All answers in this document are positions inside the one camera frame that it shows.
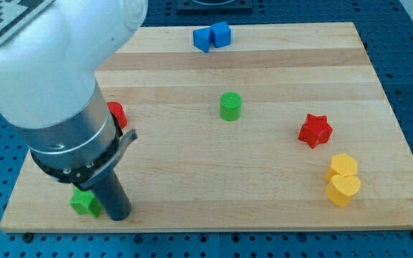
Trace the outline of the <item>red block behind arm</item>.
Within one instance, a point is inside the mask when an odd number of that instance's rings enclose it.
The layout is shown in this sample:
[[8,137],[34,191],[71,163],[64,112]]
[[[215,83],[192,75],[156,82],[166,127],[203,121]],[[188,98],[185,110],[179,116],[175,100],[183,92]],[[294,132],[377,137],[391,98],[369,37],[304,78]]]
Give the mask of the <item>red block behind arm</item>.
[[110,101],[107,102],[107,106],[110,112],[116,117],[121,129],[124,129],[128,124],[128,120],[123,109],[123,106],[119,102]]

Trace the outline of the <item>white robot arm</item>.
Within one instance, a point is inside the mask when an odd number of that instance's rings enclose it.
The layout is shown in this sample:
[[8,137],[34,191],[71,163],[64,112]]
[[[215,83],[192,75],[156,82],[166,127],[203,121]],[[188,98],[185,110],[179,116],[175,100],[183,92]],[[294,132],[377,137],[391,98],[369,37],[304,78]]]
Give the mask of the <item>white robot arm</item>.
[[146,18],[146,0],[0,3],[17,17],[0,39],[0,113],[37,165],[63,183],[83,185],[115,148],[118,126],[95,71]]

